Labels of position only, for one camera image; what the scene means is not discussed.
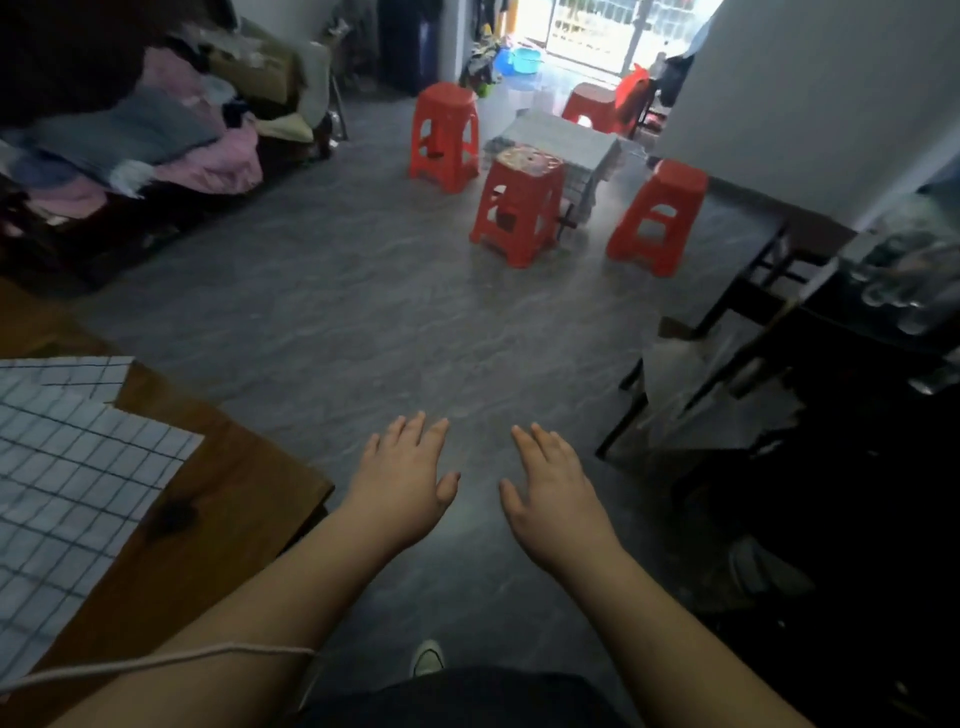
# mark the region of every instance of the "white string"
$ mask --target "white string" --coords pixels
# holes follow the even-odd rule
[[[59,680],[75,680],[81,677],[139,672],[140,670],[153,669],[154,667],[188,663],[193,660],[201,660],[204,657],[216,657],[217,655],[225,655],[230,652],[242,652],[251,655],[317,656],[317,652],[308,647],[268,647],[264,644],[221,643],[214,644],[210,647],[202,647],[201,649],[188,650],[186,652],[174,652],[169,655],[151,655],[149,657],[138,657],[134,660],[118,660],[113,663],[91,663],[90,665],[45,669],[42,672],[36,672],[33,675],[27,675],[17,680],[0,683],[0,697],[9,695],[14,691],[23,690],[24,688],[45,685],[46,683],[53,683]]]

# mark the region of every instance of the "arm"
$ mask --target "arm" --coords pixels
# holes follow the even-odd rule
[[[370,581],[429,533],[457,493],[437,482],[448,423],[421,412],[373,435],[344,504],[294,548],[166,643],[158,654],[223,642],[318,648]],[[119,677],[57,728],[243,728],[266,724],[306,667],[294,656],[225,655]]]
[[[620,545],[577,453],[556,432],[514,427],[527,502],[500,498],[516,539],[589,618],[644,722],[659,728],[810,723],[665,592]]]

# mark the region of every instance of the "left hand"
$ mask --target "left hand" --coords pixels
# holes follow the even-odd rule
[[[459,473],[437,481],[450,423],[440,420],[424,432],[425,422],[423,412],[409,422],[398,417],[382,436],[371,436],[342,506],[395,552],[430,533],[457,495]]]

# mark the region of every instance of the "plastic stool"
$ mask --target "plastic stool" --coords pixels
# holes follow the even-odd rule
[[[561,159],[522,144],[505,149],[487,176],[470,241],[486,235],[507,254],[508,265],[526,268],[554,244],[563,196]]]
[[[476,94],[456,84],[441,82],[425,88],[414,112],[410,176],[425,174],[437,180],[444,192],[461,192],[480,174],[480,124]],[[420,136],[425,122],[430,134]],[[470,126],[470,139],[464,129]]]
[[[707,173],[702,170],[671,159],[661,161],[613,231],[607,243],[607,257],[614,260],[639,257],[650,265],[655,276],[673,276],[707,194],[707,182]],[[657,209],[661,206],[671,208],[672,214]],[[638,229],[644,220],[663,225],[663,238],[653,240],[641,236]]]
[[[616,130],[616,92],[595,84],[577,84],[566,100],[563,117],[576,124],[585,116],[597,132]]]

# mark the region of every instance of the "wood grain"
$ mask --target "wood grain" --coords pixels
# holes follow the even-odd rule
[[[0,358],[119,353],[59,306],[0,279]],[[333,491],[322,474],[134,362],[116,405],[205,436],[36,669],[156,649],[284,549]],[[34,728],[101,680],[39,687],[0,706]]]

